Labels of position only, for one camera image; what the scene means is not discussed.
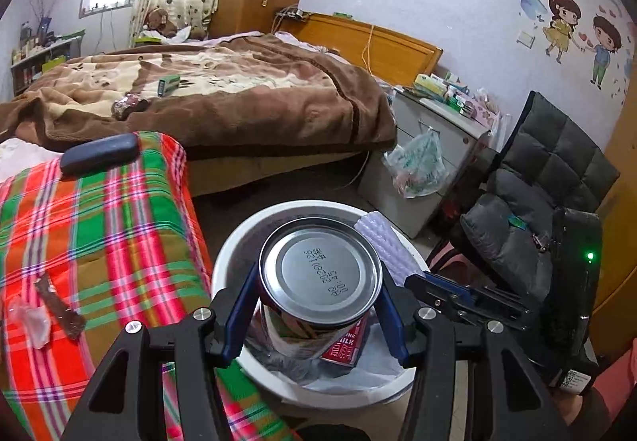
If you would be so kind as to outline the right hand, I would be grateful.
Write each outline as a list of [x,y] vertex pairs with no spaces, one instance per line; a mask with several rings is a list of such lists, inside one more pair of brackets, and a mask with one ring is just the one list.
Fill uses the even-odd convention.
[[604,399],[594,388],[583,396],[557,389],[553,391],[552,399],[572,440],[598,441],[611,425]]

